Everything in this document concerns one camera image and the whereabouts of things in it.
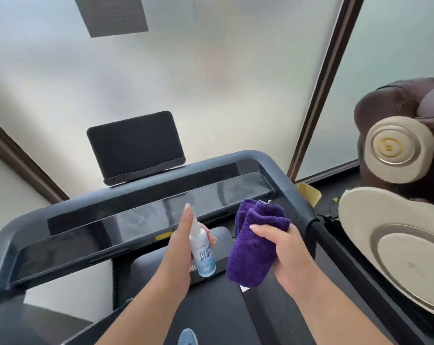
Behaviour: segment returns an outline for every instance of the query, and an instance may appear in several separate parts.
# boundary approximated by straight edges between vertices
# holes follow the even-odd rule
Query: hand
[[[182,301],[190,287],[190,230],[193,222],[194,213],[191,206],[187,203],[183,210],[179,226],[169,240],[166,253],[163,256],[157,275],[164,279],[168,284],[171,293]],[[217,238],[212,236],[211,231],[199,224],[206,232],[211,247],[217,242]]]
[[[293,224],[287,232],[269,225],[250,227],[256,235],[276,244],[275,276],[286,292],[295,299],[308,290],[320,270],[306,249],[299,230]]]

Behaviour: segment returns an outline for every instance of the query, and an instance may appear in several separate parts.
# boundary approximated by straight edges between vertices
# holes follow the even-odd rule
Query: person's right hand
[[[258,236],[276,244],[278,260],[275,263],[275,276],[287,293],[293,298],[304,293],[320,271],[308,252],[299,230],[291,224],[284,232],[269,225],[251,225]]]

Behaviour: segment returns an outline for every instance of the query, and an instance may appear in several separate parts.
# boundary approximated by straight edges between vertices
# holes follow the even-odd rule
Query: microfiber cloth
[[[290,223],[280,206],[243,201],[236,214],[236,242],[228,259],[228,279],[248,288],[259,286],[277,258],[276,245],[257,236],[249,226],[267,224],[287,231]]]

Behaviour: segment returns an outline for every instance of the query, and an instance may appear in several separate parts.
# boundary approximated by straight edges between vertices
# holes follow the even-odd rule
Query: gray paper sign
[[[75,0],[91,37],[148,31],[142,0]]]

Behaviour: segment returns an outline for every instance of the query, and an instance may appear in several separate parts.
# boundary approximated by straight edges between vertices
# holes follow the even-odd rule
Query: treadmill display screen
[[[248,173],[65,231],[22,249],[10,282],[26,281],[115,246],[122,250],[123,244],[133,240],[137,240],[139,247],[151,243],[158,232],[179,223],[186,203],[200,217],[218,214],[247,198],[260,198],[272,191],[262,174]]]

